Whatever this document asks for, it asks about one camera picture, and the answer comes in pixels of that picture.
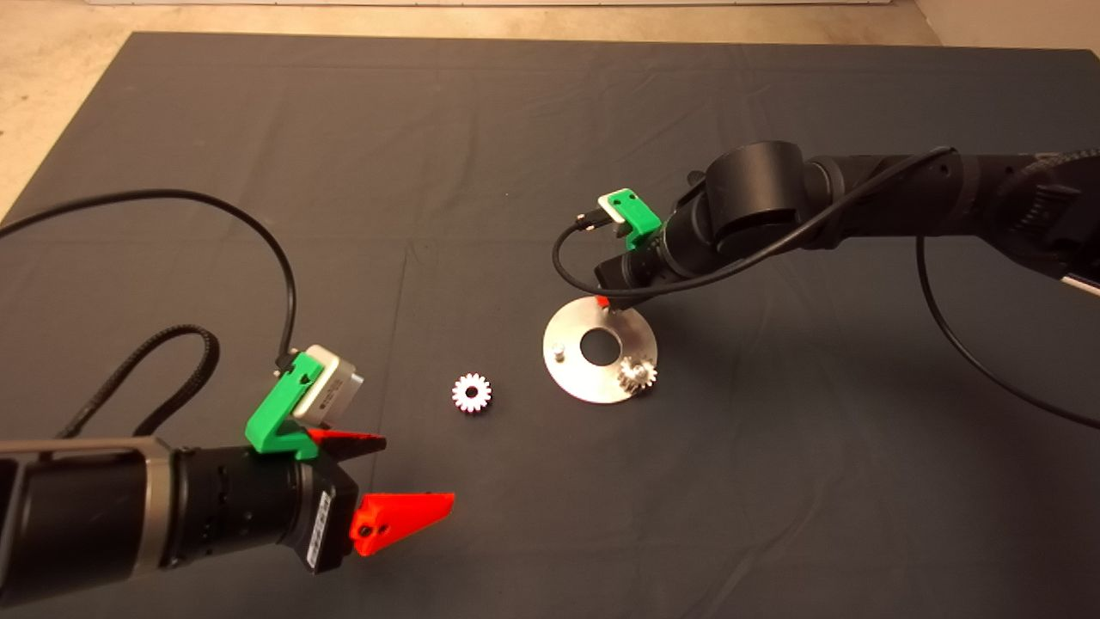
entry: metal plate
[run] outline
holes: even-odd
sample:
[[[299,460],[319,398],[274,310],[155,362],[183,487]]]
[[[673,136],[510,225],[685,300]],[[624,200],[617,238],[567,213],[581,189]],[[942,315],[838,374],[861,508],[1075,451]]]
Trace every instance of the metal plate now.
[[[597,366],[581,353],[581,339],[592,330],[606,330],[619,343],[618,360]],[[556,355],[561,354],[559,362]],[[657,364],[657,339],[649,323],[635,309],[608,312],[595,296],[565,303],[550,319],[542,336],[542,360],[558,386],[570,396],[596,405],[613,405],[630,398],[619,387],[619,364],[624,357]]]

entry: metal gear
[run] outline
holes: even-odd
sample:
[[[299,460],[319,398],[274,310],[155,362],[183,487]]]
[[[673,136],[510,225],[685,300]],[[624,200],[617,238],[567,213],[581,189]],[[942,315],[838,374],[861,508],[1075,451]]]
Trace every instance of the metal gear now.
[[[460,411],[474,416],[488,407],[493,400],[493,388],[488,380],[479,374],[459,377],[459,380],[454,382],[454,389],[451,390],[451,400],[454,400],[454,406]]]
[[[619,387],[627,394],[634,396],[653,387],[654,383],[657,368],[649,360],[635,362],[631,357],[624,357],[619,363]]]

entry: white gear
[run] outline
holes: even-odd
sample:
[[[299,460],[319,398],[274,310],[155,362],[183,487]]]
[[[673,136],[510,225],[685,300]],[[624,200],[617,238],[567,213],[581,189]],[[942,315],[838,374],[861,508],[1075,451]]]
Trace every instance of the white gear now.
[[[619,387],[624,391],[634,396],[639,391],[645,391],[657,383],[657,368],[649,360],[635,362],[630,357],[624,357],[619,364]]]
[[[454,406],[468,416],[480,413],[488,407],[492,399],[493,388],[488,380],[476,374],[459,377],[459,380],[454,382],[454,389],[451,390]]]

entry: wall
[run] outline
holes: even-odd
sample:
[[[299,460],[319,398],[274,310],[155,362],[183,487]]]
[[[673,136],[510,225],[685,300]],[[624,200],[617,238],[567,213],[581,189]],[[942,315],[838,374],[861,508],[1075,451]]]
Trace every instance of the wall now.
[[[1100,52],[1100,0],[916,0],[944,45]]]

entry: label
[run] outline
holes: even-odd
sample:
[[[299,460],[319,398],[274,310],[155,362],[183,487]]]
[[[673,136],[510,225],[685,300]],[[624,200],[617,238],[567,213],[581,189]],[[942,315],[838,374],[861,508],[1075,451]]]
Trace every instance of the label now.
[[[317,520],[314,520],[314,532],[309,537],[309,549],[306,551],[306,563],[310,570],[317,570],[317,557],[321,554],[321,542],[324,541],[324,529],[329,523],[331,506],[332,494],[321,493],[321,502],[317,506]]]

